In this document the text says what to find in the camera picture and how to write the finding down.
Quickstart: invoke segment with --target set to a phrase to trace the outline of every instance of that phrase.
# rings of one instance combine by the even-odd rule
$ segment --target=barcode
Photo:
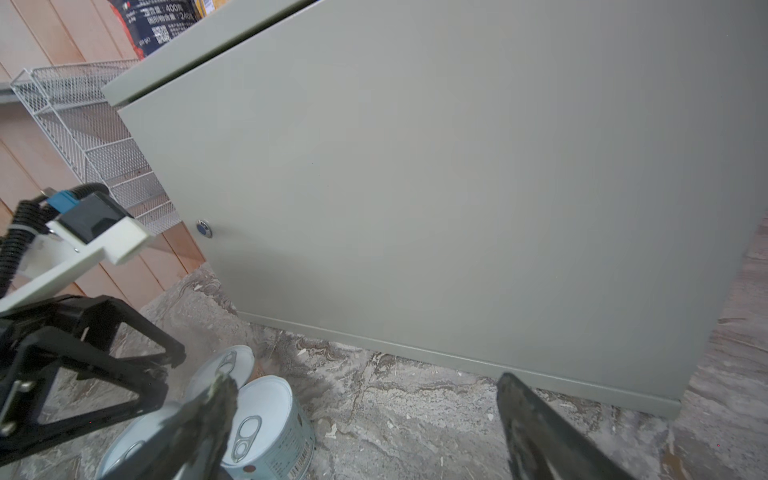
[[[304,442],[304,450],[302,450],[301,455],[299,455],[299,459],[296,460],[296,464],[293,466],[292,469],[290,469],[290,472],[288,472],[288,479],[289,480],[296,480],[296,477],[299,476],[299,473],[304,471],[304,464],[306,463],[306,460],[310,457],[310,452],[312,451],[312,446],[309,442]]]

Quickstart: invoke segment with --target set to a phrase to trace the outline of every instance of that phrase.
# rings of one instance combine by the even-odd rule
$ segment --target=wire shelf
[[[180,222],[131,133],[102,87],[138,60],[24,70],[11,82],[48,139],[83,183],[102,182],[128,213],[157,235]]]

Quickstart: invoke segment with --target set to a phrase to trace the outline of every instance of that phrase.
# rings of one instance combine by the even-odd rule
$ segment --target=round metal lock
[[[211,238],[214,235],[214,231],[202,220],[197,221],[197,231],[200,232],[200,235],[207,238]]]

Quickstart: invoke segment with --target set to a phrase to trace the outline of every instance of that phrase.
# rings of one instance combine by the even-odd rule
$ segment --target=qr code
[[[167,41],[170,41],[170,34],[168,33],[168,29],[165,28],[165,25],[152,27],[152,33],[154,33],[154,37],[157,39],[157,43],[161,45]]]

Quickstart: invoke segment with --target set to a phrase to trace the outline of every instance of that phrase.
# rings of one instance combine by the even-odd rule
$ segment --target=blue connector
[[[58,192],[53,197],[48,198],[48,205],[58,210],[60,214],[66,214],[72,210],[75,205],[79,204],[80,200],[75,198],[72,194],[66,190]]]

